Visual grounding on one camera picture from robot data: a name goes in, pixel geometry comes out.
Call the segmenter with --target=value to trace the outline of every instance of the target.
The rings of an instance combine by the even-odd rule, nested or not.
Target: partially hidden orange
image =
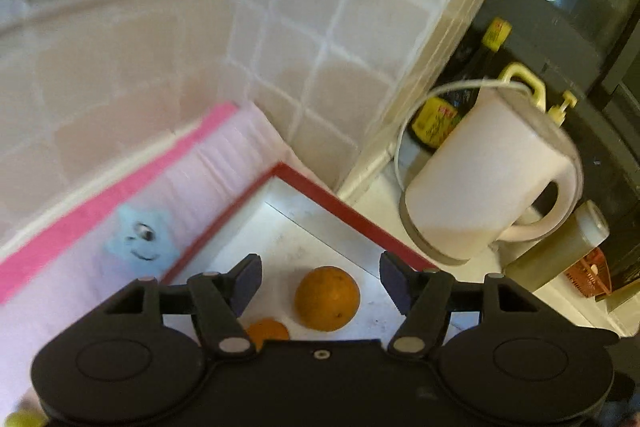
[[[260,351],[264,341],[288,341],[289,330],[275,319],[263,319],[246,328],[246,333]]]
[[[302,324],[312,330],[339,330],[355,316],[359,306],[358,284],[335,266],[311,270],[296,290],[296,311]]]

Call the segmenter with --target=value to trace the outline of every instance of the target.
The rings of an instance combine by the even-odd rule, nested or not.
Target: pink fabric
[[[209,136],[236,111],[238,108],[232,103],[217,105],[197,129],[178,140],[164,155],[81,204],[8,257],[0,264],[0,304],[6,302],[66,248],[101,223],[119,204],[185,156],[196,143]]]

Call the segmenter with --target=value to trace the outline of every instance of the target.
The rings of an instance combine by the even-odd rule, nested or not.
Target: yellow label
[[[489,48],[492,52],[496,52],[500,49],[500,46],[504,44],[511,33],[511,25],[500,17],[496,17],[489,28],[487,29],[484,37],[482,37],[482,44]]]
[[[459,121],[455,107],[434,97],[422,106],[411,129],[423,143],[437,149]]]

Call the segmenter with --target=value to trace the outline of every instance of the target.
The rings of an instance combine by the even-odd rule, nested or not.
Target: cartoon character
[[[164,275],[180,257],[171,238],[169,214],[123,204],[117,215],[120,228],[107,243],[107,251],[126,261],[137,277]]]

